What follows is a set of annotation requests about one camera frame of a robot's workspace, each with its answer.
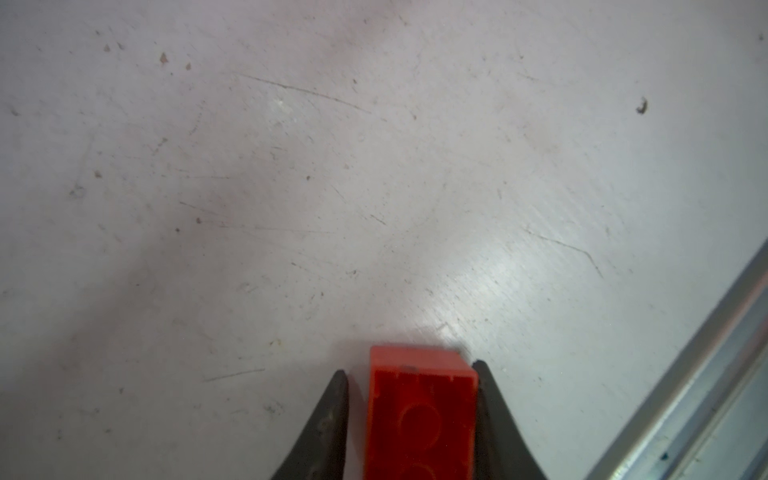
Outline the red lego brick bottom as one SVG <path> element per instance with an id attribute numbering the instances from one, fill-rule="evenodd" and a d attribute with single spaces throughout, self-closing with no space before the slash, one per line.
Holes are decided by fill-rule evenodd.
<path id="1" fill-rule="evenodd" d="M 363 477 L 470 479 L 478 384 L 456 351 L 373 346 Z"/>

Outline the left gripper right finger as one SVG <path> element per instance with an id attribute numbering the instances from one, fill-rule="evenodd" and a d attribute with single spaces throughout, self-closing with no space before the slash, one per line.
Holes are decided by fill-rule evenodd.
<path id="1" fill-rule="evenodd" d="M 488 364 L 476 360 L 478 374 L 474 478 L 546 480 L 526 445 Z"/>

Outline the aluminium table edge rail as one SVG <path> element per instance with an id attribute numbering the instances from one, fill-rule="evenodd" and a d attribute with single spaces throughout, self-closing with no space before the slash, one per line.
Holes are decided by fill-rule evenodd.
<path id="1" fill-rule="evenodd" d="M 589 473 L 591 479 L 767 476 L 767 249 Z"/>

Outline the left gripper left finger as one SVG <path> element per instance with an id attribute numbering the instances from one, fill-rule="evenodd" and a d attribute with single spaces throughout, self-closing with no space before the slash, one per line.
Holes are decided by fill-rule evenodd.
<path id="1" fill-rule="evenodd" d="M 337 370 L 272 479 L 342 479 L 348 420 L 348 377 L 343 370 Z"/>

